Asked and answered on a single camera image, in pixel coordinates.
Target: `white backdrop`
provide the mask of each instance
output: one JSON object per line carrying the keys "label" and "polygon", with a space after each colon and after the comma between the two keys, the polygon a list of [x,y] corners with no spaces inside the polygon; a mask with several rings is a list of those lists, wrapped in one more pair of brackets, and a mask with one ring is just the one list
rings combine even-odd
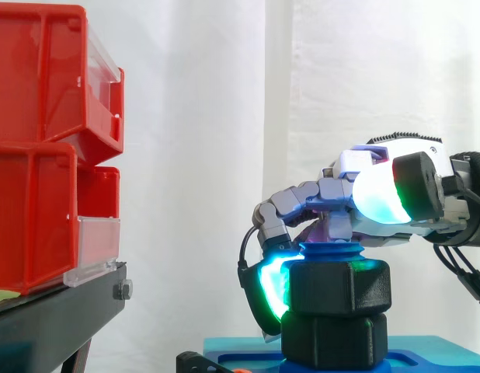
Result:
{"label": "white backdrop", "polygon": [[[204,337],[259,333],[236,260],[262,195],[393,131],[480,150],[478,1],[76,2],[126,71],[126,148],[109,164],[134,281],[88,373],[174,371]],[[480,307],[430,245],[367,252],[391,264],[391,333],[480,352]]]}

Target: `black clamp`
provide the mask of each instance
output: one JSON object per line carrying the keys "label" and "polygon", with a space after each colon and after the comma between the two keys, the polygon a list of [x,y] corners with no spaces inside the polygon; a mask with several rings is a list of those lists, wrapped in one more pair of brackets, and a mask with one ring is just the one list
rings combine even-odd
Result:
{"label": "black clamp", "polygon": [[176,373],[233,373],[197,352],[187,351],[176,357]]}

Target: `robotic arm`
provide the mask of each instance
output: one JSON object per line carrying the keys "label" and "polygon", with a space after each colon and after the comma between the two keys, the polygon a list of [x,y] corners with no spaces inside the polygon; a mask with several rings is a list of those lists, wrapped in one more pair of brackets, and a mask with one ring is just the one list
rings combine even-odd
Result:
{"label": "robotic arm", "polygon": [[[312,220],[292,240],[287,227]],[[283,263],[303,257],[299,244],[308,242],[390,246],[420,235],[434,244],[442,262],[480,301],[480,272],[458,248],[480,246],[480,153],[449,157],[439,138],[394,133],[345,150],[321,169],[317,181],[282,190],[259,204],[252,222],[242,243],[238,275],[252,313],[267,334],[280,332],[283,312],[273,311],[269,298],[276,285],[271,281],[266,286],[263,274],[273,266],[281,274]],[[263,259],[248,267],[245,247],[255,230]],[[471,272],[461,269],[449,246]],[[283,299],[278,303],[282,311],[288,308]]]}

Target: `green glowing light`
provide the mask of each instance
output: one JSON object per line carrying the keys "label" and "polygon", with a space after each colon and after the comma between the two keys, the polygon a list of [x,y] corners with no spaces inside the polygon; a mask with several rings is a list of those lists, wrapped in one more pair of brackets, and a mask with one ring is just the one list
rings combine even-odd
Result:
{"label": "green glowing light", "polygon": [[361,272],[363,270],[372,270],[377,267],[376,260],[354,260],[350,262],[350,266],[356,272]]}
{"label": "green glowing light", "polygon": [[288,280],[288,270],[282,268],[282,264],[288,260],[301,260],[304,256],[277,257],[270,264],[261,268],[259,279],[263,286],[264,295],[270,305],[271,311],[278,318],[288,310],[288,306],[283,302],[285,295],[285,284]]}
{"label": "green glowing light", "polygon": [[378,223],[411,221],[397,194],[391,161],[361,171],[353,184],[353,199],[361,214]]}

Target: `black hex nut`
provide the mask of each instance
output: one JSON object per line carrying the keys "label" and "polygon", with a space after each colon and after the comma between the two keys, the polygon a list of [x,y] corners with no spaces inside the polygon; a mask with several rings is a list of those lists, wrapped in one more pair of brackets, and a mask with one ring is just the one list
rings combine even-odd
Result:
{"label": "black hex nut", "polygon": [[391,307],[390,267],[382,260],[287,262],[285,302],[303,315],[355,317]]}
{"label": "black hex nut", "polygon": [[294,363],[315,370],[369,370],[388,352],[384,314],[357,318],[285,312],[281,350]]}

